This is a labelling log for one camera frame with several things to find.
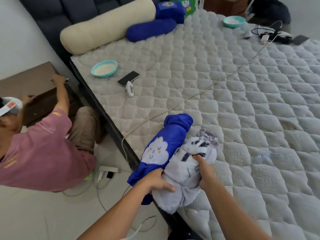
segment brown nightstand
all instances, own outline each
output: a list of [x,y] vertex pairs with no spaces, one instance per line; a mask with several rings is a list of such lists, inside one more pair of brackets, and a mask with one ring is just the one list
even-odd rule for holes
[[203,9],[224,16],[243,16],[248,0],[204,0]]
[[[35,95],[35,100],[26,107],[22,124],[31,126],[49,115],[57,104],[57,90],[50,81],[54,74],[58,74],[50,62],[20,72],[6,79],[0,80],[1,97],[20,97]],[[73,121],[78,109],[82,107],[79,97],[65,84],[68,91],[70,109],[69,118]]]

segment white cloud print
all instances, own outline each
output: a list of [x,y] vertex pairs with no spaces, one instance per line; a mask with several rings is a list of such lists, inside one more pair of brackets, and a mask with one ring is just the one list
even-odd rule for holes
[[158,137],[145,149],[141,161],[146,164],[163,165],[169,159],[169,153],[166,151],[168,143],[163,141],[163,137]]

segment black bed frame edge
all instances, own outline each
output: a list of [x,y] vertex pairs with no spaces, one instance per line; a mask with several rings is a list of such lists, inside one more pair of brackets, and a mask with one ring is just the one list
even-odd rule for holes
[[[121,141],[123,139],[122,133],[118,130],[118,128],[115,126],[114,122],[112,119],[109,117],[109,115],[106,113],[104,110],[103,106],[101,103],[98,101],[94,93],[91,91],[89,88],[88,84],[85,82],[83,79],[82,75],[78,71],[77,67],[75,64],[72,62],[70,59],[70,66],[72,68],[72,72],[75,75],[76,79],[80,83],[81,86],[85,88],[85,93],[83,94],[85,99],[88,101],[91,107],[93,107],[100,115],[102,115],[107,123],[106,123],[106,130],[109,133],[109,135],[112,137],[114,140],[114,143],[122,153],[123,157],[125,157],[125,153],[122,149]],[[140,160],[137,157],[137,155],[134,153],[133,149],[130,147],[128,142],[126,140],[123,141],[123,147],[126,150],[127,153],[127,159],[129,166],[132,170],[135,170],[139,167]],[[164,210],[162,210],[155,201],[153,201],[157,209],[159,210],[160,214],[168,224],[168,226],[171,228],[172,231],[179,231],[179,232],[184,232],[184,233],[192,233],[195,238],[198,237],[198,240],[202,240],[200,236],[198,236],[195,232],[191,230],[191,228],[188,226],[188,224],[182,219],[182,217],[178,214],[178,212],[175,212],[174,214],[168,214]]]

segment bowl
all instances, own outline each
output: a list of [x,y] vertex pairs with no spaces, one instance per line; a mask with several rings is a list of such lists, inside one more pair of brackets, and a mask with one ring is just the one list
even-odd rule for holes
[[106,78],[113,75],[118,69],[118,63],[114,60],[105,60],[96,65],[91,69],[91,74],[100,77]]
[[225,17],[223,24],[229,28],[238,28],[246,22],[246,19],[241,16],[229,16]]

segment person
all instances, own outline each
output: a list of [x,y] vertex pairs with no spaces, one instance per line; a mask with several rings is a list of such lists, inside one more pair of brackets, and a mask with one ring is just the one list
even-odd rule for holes
[[[61,192],[74,187],[94,169],[94,144],[101,135],[99,116],[92,108],[82,107],[72,126],[65,81],[63,76],[53,76],[58,103],[26,133],[20,133],[23,113],[34,96],[22,97],[23,107],[17,115],[11,111],[0,114],[0,185]],[[8,102],[1,98],[0,109]]]
[[[209,199],[210,205],[227,240],[271,240],[254,221],[236,203],[232,195],[216,178],[212,165],[200,155],[193,156],[200,166],[200,188]],[[161,178],[163,170],[156,169],[148,173],[110,210],[90,226],[77,240],[120,240],[126,238],[130,226],[137,214],[142,199],[152,190],[169,190],[175,188]],[[184,238],[181,232],[172,232],[168,240],[193,239]]]

